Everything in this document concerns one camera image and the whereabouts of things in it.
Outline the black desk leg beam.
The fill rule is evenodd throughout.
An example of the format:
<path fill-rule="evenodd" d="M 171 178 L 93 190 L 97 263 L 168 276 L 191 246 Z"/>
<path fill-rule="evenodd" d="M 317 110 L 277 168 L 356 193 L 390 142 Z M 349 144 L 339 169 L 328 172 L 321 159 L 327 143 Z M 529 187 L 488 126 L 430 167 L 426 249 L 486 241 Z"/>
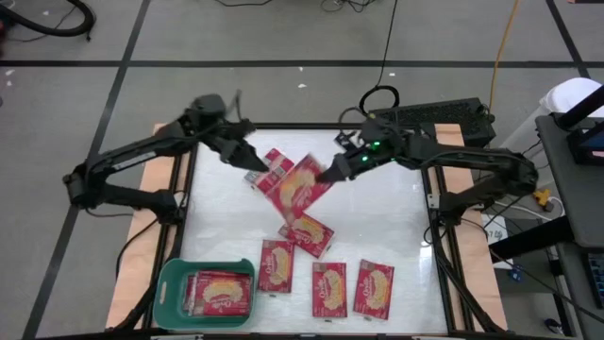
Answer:
<path fill-rule="evenodd" d="M 535 250 L 574 240 L 569 220 L 566 216 L 562 216 L 489 245 L 489 250 L 492 263 L 496 264 Z"/>

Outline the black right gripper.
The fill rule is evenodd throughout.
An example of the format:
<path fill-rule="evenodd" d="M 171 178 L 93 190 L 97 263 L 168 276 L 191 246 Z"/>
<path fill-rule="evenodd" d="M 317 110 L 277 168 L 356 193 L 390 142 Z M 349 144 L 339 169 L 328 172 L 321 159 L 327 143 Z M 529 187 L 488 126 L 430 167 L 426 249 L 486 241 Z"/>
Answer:
<path fill-rule="evenodd" d="M 359 133 L 362 146 L 347 158 L 336 154 L 331 166 L 316 176 L 317 182 L 346 181 L 352 170 L 371 170 L 388 162 L 404 162 L 403 135 L 387 123 L 367 120 Z"/>

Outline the teal plastic basket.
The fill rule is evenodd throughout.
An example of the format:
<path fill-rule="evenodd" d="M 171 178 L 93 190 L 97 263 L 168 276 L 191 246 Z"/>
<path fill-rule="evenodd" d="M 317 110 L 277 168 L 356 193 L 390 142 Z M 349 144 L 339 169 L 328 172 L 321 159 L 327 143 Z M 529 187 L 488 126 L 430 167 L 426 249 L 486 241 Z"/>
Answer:
<path fill-rule="evenodd" d="M 186 280 L 200 271 L 225 271 L 249 275 L 252 278 L 251 309 L 245 316 L 187 316 L 182 310 Z M 153 316 L 155 323 L 169 331 L 193 331 L 211 328 L 237 328 L 250 317 L 254 304 L 254 266 L 247 259 L 238 262 L 169 261 L 159 274 Z"/>

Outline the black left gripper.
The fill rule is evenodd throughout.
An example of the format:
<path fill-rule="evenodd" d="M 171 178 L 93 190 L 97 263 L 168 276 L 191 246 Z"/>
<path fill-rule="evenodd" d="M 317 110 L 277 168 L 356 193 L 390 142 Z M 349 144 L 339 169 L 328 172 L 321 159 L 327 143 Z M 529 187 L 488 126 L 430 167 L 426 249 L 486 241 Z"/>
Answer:
<path fill-rule="evenodd" d="M 256 148 L 245 139 L 255 131 L 249 120 L 240 122 L 220 122 L 207 134 L 207 146 L 213 151 L 222 151 L 230 142 L 235 146 L 224 152 L 224 162 L 233 167 L 250 171 L 268 171 L 269 167 L 257 155 Z"/>

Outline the dark grey desk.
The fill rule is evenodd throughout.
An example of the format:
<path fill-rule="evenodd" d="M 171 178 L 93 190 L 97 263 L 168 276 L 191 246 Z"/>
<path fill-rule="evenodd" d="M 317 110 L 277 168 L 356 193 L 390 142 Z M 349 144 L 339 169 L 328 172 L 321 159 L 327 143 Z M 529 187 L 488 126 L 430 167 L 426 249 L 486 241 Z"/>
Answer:
<path fill-rule="evenodd" d="M 551 116 L 535 120 L 549 169 L 565 208 L 574 239 L 558 245 L 559 259 L 572 299 L 604 319 L 596 306 L 583 255 L 604 252 L 604 167 L 575 163 L 566 136 Z M 584 340 L 604 340 L 604 322 L 577 312 Z"/>

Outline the white plastic bin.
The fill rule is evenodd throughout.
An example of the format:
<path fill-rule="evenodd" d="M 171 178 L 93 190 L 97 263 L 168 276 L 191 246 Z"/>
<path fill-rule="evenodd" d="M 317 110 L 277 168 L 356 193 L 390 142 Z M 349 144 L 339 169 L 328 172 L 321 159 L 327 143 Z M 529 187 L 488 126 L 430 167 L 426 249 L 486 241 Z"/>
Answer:
<path fill-rule="evenodd" d="M 524 152 L 525 157 L 535 164 L 539 173 L 538 188 L 548 185 L 554 179 L 543 146 L 538 144 L 529 150 L 540 141 L 536 118 L 551 112 L 566 113 L 600 86 L 600 83 L 584 77 L 571 78 L 558 84 L 539 100 L 536 110 L 502 143 L 503 148 Z"/>

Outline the white paper sheet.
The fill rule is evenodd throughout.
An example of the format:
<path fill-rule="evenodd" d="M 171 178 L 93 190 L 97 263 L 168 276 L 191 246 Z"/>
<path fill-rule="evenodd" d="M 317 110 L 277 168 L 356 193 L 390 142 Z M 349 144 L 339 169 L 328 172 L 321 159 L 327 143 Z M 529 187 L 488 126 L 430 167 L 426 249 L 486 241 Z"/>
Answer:
<path fill-rule="evenodd" d="M 508 229 L 506 226 L 505 219 L 502 216 L 497 216 L 492 220 L 492 216 L 489 214 L 483 214 L 481 216 L 483 227 L 488 234 L 488 244 L 493 244 L 504 240 L 508 237 Z"/>

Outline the black perforated computer case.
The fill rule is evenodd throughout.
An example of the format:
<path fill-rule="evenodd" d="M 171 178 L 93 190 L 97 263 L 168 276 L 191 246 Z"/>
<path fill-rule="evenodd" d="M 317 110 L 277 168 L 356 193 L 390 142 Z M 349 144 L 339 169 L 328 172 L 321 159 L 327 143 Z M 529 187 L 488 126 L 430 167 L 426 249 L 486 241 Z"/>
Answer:
<path fill-rule="evenodd" d="M 371 113 L 403 130 L 426 128 L 432 136 L 436 125 L 458 125 L 466 146 L 484 147 L 496 136 L 492 126 L 495 117 L 477 97 L 371 110 Z"/>

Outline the black keyboard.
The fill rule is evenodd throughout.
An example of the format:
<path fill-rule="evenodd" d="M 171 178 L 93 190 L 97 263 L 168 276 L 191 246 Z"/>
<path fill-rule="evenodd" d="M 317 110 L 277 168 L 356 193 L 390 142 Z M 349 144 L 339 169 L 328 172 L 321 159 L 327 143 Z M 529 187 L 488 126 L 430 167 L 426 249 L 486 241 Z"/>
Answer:
<path fill-rule="evenodd" d="M 598 309 L 604 309 L 604 253 L 588 253 L 586 269 Z"/>

